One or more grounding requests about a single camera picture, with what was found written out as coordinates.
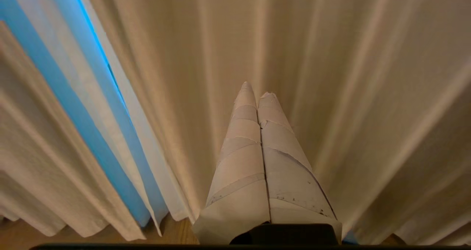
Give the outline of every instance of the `curtain fold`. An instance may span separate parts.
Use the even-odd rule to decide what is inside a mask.
[[[469,0],[90,2],[192,215],[249,81],[277,94],[360,243],[470,221]]]
[[[112,224],[144,238],[73,122],[4,22],[1,38],[2,208],[52,236]]]
[[[155,134],[150,127],[148,118],[145,115],[128,78],[126,77],[126,74],[124,73],[123,66],[114,52],[100,20],[91,6],[90,1],[82,0],[82,2],[90,17],[91,23],[93,24],[96,36],[103,46],[109,65],[113,69],[113,77],[115,78],[123,99],[128,107],[129,116],[133,122],[134,128],[136,129],[143,152],[149,161],[150,171],[158,183],[159,189],[172,218],[179,221],[188,217],[191,222],[194,222],[195,217],[190,212],[188,201],[182,193],[178,180],[175,178],[175,175],[165,160],[160,143],[156,139]]]
[[[160,234],[169,210],[153,173],[158,142],[142,136],[145,126],[136,131],[126,104],[139,102],[121,94],[82,1],[1,0],[1,15],[2,207],[46,235],[111,224],[142,239],[150,218]]]

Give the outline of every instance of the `floor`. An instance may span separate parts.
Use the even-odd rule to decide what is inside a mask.
[[[176,222],[170,215],[162,221],[163,236],[157,233],[153,222],[143,228],[147,240],[134,240],[128,242],[108,226],[91,237],[81,237],[70,227],[66,226],[57,235],[47,237],[35,230],[22,220],[15,222],[4,219],[0,223],[0,250],[27,250],[33,246],[44,243],[146,243],[146,244],[198,244],[198,240],[191,230],[188,219]],[[396,235],[391,235],[382,244],[398,245],[404,242]]]

